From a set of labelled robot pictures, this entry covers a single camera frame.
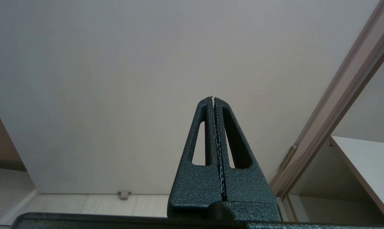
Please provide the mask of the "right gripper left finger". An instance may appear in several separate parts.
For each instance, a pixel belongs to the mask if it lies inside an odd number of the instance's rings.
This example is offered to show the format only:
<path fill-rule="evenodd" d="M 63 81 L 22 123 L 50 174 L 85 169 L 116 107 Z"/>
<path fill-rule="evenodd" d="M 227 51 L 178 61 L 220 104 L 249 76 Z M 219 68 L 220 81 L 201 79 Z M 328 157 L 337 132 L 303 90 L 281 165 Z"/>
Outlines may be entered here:
<path fill-rule="evenodd" d="M 201 123 L 204 123 L 205 164 L 195 165 L 193 156 Z M 196 108 L 167 204 L 168 218 L 206 218 L 210 205 L 226 197 L 222 149 L 212 97 Z"/>

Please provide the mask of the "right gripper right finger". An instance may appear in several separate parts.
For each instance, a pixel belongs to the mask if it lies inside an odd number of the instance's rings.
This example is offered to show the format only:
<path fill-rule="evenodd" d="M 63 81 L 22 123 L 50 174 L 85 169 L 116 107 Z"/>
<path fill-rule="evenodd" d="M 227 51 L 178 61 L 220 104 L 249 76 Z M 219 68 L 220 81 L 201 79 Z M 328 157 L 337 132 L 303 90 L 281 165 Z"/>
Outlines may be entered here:
<path fill-rule="evenodd" d="M 214 132 L 221 201 L 214 218 L 281 222 L 275 196 L 257 163 L 230 105 L 214 99 Z"/>

